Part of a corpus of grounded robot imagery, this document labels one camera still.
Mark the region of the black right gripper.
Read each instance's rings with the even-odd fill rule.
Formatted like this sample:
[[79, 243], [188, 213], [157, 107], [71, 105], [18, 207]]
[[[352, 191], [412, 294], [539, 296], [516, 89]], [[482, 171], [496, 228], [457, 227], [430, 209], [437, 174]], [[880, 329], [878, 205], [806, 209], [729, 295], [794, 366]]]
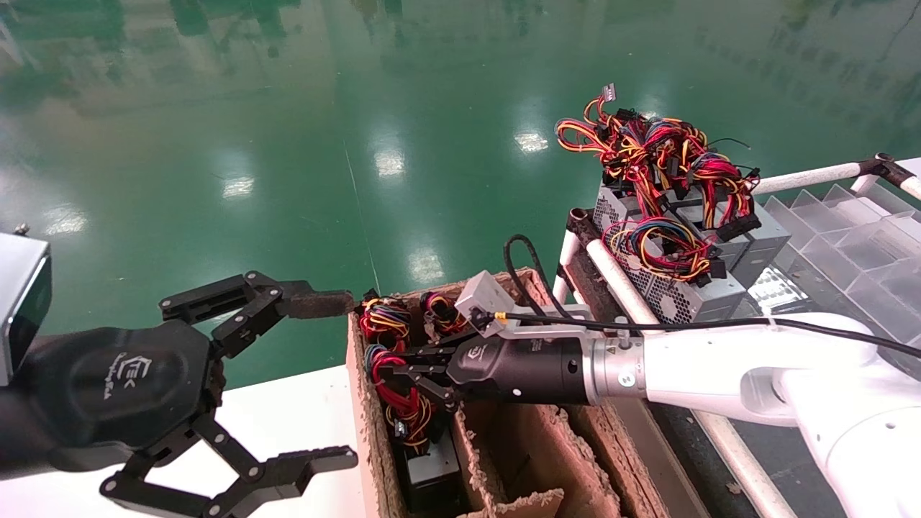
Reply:
[[453, 414], [461, 407], [458, 391], [520, 404], [585, 403], [583, 350], [575, 337], [474, 337], [459, 348], [425, 345], [394, 354], [404, 362], [375, 364], [374, 383], [387, 388], [407, 410], [427, 400]]

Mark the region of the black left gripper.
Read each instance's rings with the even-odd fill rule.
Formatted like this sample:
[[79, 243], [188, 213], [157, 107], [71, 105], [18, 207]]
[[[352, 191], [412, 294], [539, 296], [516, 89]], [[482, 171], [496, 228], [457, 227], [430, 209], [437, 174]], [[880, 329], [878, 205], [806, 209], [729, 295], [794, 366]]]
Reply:
[[[165, 297], [159, 308], [164, 321], [182, 322], [37, 338], [20, 368], [23, 474], [92, 472], [128, 460], [99, 487], [119, 507], [158, 517], [249, 517], [302, 497], [316, 475], [358, 465], [347, 445], [257, 461], [213, 415], [188, 421], [208, 404], [212, 347], [234, 358], [285, 318], [348, 315], [351, 292], [250, 271]], [[212, 331], [212, 345], [191, 327], [221, 315], [228, 318]], [[145, 480], [198, 440], [237, 473], [227, 489], [207, 497]]]

